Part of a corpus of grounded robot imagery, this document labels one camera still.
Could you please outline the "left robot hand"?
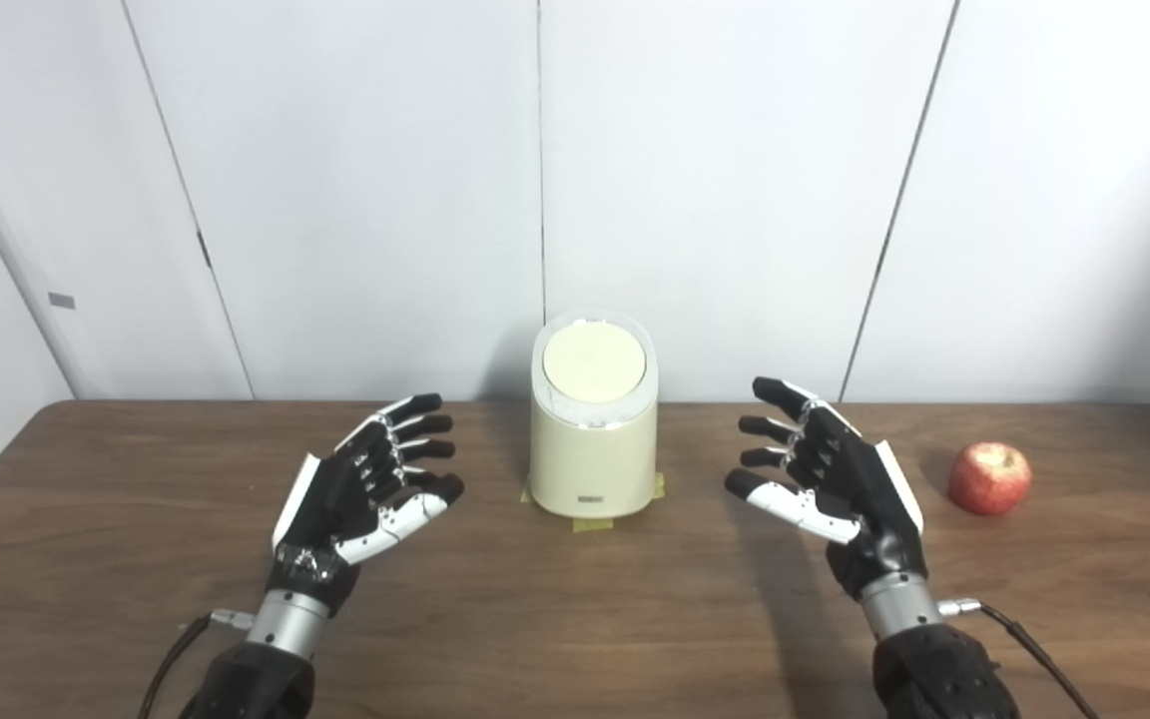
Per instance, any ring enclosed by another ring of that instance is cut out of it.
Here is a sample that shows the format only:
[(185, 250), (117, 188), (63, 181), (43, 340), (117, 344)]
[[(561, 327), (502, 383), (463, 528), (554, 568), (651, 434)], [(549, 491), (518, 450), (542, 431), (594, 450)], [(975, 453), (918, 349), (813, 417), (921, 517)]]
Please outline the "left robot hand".
[(461, 479), (415, 464), (455, 454), (440, 438), (453, 427), (442, 404), (437, 392), (406, 397), (366, 416), (332, 454), (305, 457), (273, 531), (269, 591), (316, 601), (337, 615), (362, 563), (460, 499)]

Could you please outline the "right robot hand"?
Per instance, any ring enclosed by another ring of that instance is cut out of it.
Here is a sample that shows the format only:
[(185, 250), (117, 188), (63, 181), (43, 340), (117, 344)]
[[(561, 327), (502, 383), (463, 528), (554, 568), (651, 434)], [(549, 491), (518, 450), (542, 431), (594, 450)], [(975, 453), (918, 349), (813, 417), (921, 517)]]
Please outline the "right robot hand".
[(826, 540), (826, 560), (853, 601), (877, 579), (929, 578), (923, 515), (888, 442), (871, 442), (806, 388), (757, 376), (752, 391), (785, 420), (743, 415), (739, 433), (772, 441), (727, 474), (742, 502)]

